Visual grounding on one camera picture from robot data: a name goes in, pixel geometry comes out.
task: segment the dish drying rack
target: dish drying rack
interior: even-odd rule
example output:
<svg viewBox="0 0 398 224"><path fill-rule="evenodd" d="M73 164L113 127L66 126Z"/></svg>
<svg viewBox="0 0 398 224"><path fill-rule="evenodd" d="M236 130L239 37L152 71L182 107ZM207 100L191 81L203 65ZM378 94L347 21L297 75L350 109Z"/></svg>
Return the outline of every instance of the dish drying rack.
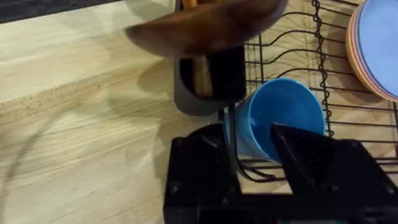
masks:
<svg viewBox="0 0 398 224"><path fill-rule="evenodd" d="M330 97L333 96L333 94L336 93L331 93L331 91L343 91L346 93L352 93L352 94L371 94L370 91L367 90L357 90L354 88L346 88L346 87L340 87L340 86L331 86L328 84L328 79L330 78L331 74L334 75L341 75L341 76L352 76L355 77L355 74L353 72L341 72L338 70L334 69L329 69L325 68L325 63L328 62L329 60L333 58L338 58L339 60L348 60L345 55L333 55L333 54L328 54L323 52L323 46L325 44L325 41L340 44L341 46L344 47L345 41L338 40L338 39L333 39L330 37L324 37L322 35L322 28L324 27L332 27L334 29L341 29L341 30L346 30L346 27L341 26L340 24L334 24L334 23L329 23L329 22L323 22L322 21L322 15L321 12L328 12L334 14L336 17L346 17L346 19L349 19L351 17L350 13L345 13L345 12L340 12L334 9L327 8L324 5L324 1L322 3L319 0L308 0L308 3L310 1L310 5L313 7L314 13L307 13L307 12L301 12L301 11L292 11L292 12L287 12L282 15L281 19L286 18L286 17L294 17L294 16L303 16L303 17L308 17L311 19L315 25L314 30L307 30L307 29L291 29L287 30L280 35L278 35L273 41L270 42L265 42L262 38L262 35L259 35L256 37L255 41L250 41L248 43L245 43L245 49L251 52L254 52L257 54L257 59L251 59L248 57L246 54L246 59L245 59L245 64L246 68L248 67L253 67L253 66L259 66L259 73L260 76L255 76L254 78L250 74L250 72L246 72L246 84L248 85L248 95L254 91L251 87L255 85L257 88L262 85L264 82L266 82L269 77L265 76L265 69L267 65L271 65L273 63L276 63L278 59L281 57L291 54L294 52L301 52L305 54L312 54L316 57L318 57L318 64L315 66L315 68L311 67L299 67L299 68L291 68L284 70L282 73L280 73L278 76L274 78L280 78L283 76L286 76L289 73L294 73L297 71L306 71L306 72L312 72L312 73L318 73L320 76L320 84L318 86L310 86L309 89L313 91L314 94L322 96L322 107L324 110L324 115L325 115L325 121L326 121L326 135L329 137L333 137L336 134L336 131L333 130L334 125L345 125L345 126L355 126L355 127L373 127L373 128L392 128L394 129L395 134L398 134L398 110L397 110L397 105L396 103L393 102L388 102L388 106L385 108L380 108L380 107L372 107L372 106L361 106L361 105L344 105L344 104L338 104L338 103L331 103L330 102ZM329 2L334 2L336 4L340 4L342 6L346 6L348 8L352 8L352 11L358 6L358 3L352 2L351 1L344 1L344 0L329 0ZM265 61L263 59L263 53L267 52L267 48L275 45L275 43L278 42L281 38L283 38L286 35L290 34L305 34L305 35L312 35L315 37L315 40L317 41L317 46L316 49L287 49L280 53L278 56L276 56L273 60L267 60ZM366 122L357 122L357 121L338 121L333 119L333 111L338 110L338 109L345 109L345 110L362 110L362 111L367 111L367 113L372 113L373 111L380 111L383 113L391 113L394 118L392 118L391 124L377 124L377 123L366 123ZM241 156L238 157L237 149L236 149L236 130L235 130L235 105L230 105L227 108L228 110L228 117L232 118L229 119L230 125L230 133L231 133L231 139L229 142L229 156L232 158L231 163L233 167L246 179L255 181L255 182L260 182L260 183L269 183L269 182L281 182L281 181L286 181L285 177L283 176L283 171L282 171L282 166L272 163L271 161L265 161L262 159L252 159L252 158L242 158ZM224 111L220 111L219 113L220 120L224 119ZM378 164L384 168L387 174L389 175L395 175L398 174L398 170L396 169L395 166L398 165L398 157L397 157L397 145L398 141L396 138L393 138L391 140L380 140L380 139L357 139L360 140L364 144L377 144L377 147L383 146L385 147L388 145L388 147L391 147L391 150L394 151L393 156L388 156L388 157L374 157L375 160L378 162ZM278 171L278 173L282 175L275 175L275 170Z"/></svg>

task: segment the wooden countertop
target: wooden countertop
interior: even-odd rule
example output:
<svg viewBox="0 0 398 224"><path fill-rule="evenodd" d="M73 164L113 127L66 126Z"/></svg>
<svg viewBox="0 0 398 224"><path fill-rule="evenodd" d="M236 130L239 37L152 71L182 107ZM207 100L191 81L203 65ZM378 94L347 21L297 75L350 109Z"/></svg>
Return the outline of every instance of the wooden countertop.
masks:
<svg viewBox="0 0 398 224"><path fill-rule="evenodd" d="M212 118L181 114L172 99L172 61L132 45L123 29L173 9L173 0L127 0L0 24L0 223L163 222L170 142ZM287 10L313 9L310 1L292 0ZM281 31L312 25L309 17L286 17L263 37L272 40ZM311 35L288 35L265 51L264 60L287 47L315 44ZM328 49L345 54L341 46ZM248 51L246 57L255 57ZM317 60L298 52L265 69L272 77L286 67L315 67ZM310 86L320 77L291 76ZM363 88L354 77L331 75L328 84ZM369 94L337 93L330 99L390 106ZM335 120L395 122L387 112L338 108L333 114ZM338 138L396 140L391 130L335 127ZM374 154L392 153L389 145ZM248 192L289 191L285 183L242 185Z"/></svg>

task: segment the dish rack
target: dish rack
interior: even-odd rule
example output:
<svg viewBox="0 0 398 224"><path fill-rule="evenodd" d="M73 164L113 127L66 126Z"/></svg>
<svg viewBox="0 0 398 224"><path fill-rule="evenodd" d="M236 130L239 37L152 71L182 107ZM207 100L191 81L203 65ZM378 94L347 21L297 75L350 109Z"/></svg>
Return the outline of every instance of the dish rack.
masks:
<svg viewBox="0 0 398 224"><path fill-rule="evenodd" d="M330 80L336 80L336 77L341 77L342 80L349 79L350 83L352 84L355 82L354 85L361 86L359 84L359 80L356 79L355 74L353 72L348 71L339 71L335 68L328 68L326 64L330 65L333 64L335 60L345 60L346 64L348 65L348 59L344 54L331 54L329 52L324 52L324 46L328 42L329 44L336 44L340 45L340 48L343 49L342 52L345 52L345 41L344 39L336 39L330 36L323 35L323 29L334 29L340 30L340 32L345 33L346 27L342 24L339 24L338 21L347 21L351 17L351 12L358 6L357 2L353 2L354 0L350 1L343 1L343 0L327 0L326 1L319 1L319 0L304 0L305 3L308 3L310 7L310 11L313 13L303 12L303 11L291 11L286 12L282 15L281 19L289 19L290 21L294 21L294 17L298 18L307 18L307 21L313 23L313 29L289 29L286 30L272 41L265 41L264 36L259 35L255 39L245 43L246 49L246 84L248 86L248 95L252 94L253 91L262 85L264 82L271 78L280 78L289 76L291 73L295 72L305 72L305 73L312 73L318 77L319 83L314 86L309 86L309 88L314 92L315 95L318 96L318 99L322 102L325 121L326 121L326 135L330 137L341 138L338 136L339 131L345 129L353 129L359 128L367 129L371 128L374 133L383 133L386 129L393 131L391 133L390 139L361 139L360 135L355 135L356 131L352 131L353 136L349 136L349 138L355 138L360 140L365 147L371 146L370 148L374 149L373 153L371 154L374 156L375 160L379 163L379 165L386 171L387 174L394 175L398 174L398 170L396 169L396 165L398 165L398 157L397 157L397 145L398 139L398 110L396 103L381 101L381 99L376 98L376 96L372 96L371 92L364 89L364 88L353 88L352 86L333 86L329 82ZM331 7L333 4L338 4L345 8L346 11L336 10L335 8ZM327 19L323 20L325 15L332 15L335 19L333 21L336 22L329 22ZM292 34L300 34L300 35L310 35L313 37L313 46L311 47L303 47L303 48L294 48L294 49L284 49L283 52L279 53L276 57L270 60L264 60L264 54L266 54L267 49L272 47L273 45L277 45L278 41L283 39L287 35ZM278 63L278 61L285 57L288 54L305 54L305 55L312 55L315 58L316 63L313 66L309 66L309 64L305 66L298 66L294 68L286 69L284 68L281 73L276 76L268 76L266 75L267 66L271 66L274 63ZM331 98L334 96L340 97L340 95L354 95L358 97L358 101L362 96L366 95L370 96L372 99L371 101L374 103L369 105L364 104L355 104L355 103L335 103ZM229 156L232 158L231 163L234 168L246 179L261 182L261 183L270 183L270 182L281 182L285 181L285 177L283 175L282 166L275 164L271 161L265 161L262 159L253 159L249 157L241 157L238 156L237 149L236 149L236 130L235 130L235 105L230 105L227 108L228 110L228 117L224 117L224 111L220 111L219 116L220 119L229 119L230 125L230 133L231 139L229 142ZM356 116L353 116L352 119L335 119L333 117L334 111L336 115L339 117L342 113L341 111L357 111L360 114L367 114L369 118L373 121L367 122L358 121ZM382 113L387 117L390 117L389 123L382 123L377 118L377 115ZM385 155L379 156L383 154L382 152L378 152L377 150L382 150L386 152Z"/></svg>

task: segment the plate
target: plate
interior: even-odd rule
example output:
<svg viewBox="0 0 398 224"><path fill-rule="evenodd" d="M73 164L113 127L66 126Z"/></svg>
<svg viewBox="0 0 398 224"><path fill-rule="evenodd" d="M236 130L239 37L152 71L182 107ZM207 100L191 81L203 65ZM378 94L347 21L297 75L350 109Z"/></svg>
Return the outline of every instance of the plate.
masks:
<svg viewBox="0 0 398 224"><path fill-rule="evenodd" d="M358 15L358 47L368 74L398 98L398 1L368 0Z"/></svg>
<svg viewBox="0 0 398 224"><path fill-rule="evenodd" d="M348 60L359 80L376 95L391 101L398 101L394 95L386 93L372 78L364 65L363 58L359 52L357 41L357 24L358 14L361 12L362 6L359 6L353 13L346 33L346 49Z"/></svg>

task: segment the plastic cup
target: plastic cup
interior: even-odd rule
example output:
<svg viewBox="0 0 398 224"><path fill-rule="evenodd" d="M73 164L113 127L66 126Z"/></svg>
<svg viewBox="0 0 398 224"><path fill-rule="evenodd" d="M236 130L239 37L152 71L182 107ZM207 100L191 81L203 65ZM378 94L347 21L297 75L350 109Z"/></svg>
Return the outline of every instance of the plastic cup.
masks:
<svg viewBox="0 0 398 224"><path fill-rule="evenodd" d="M224 123L229 138L228 119ZM266 82L236 108L238 153L280 162L271 140L273 123L325 133L319 101L306 86L289 78Z"/></svg>

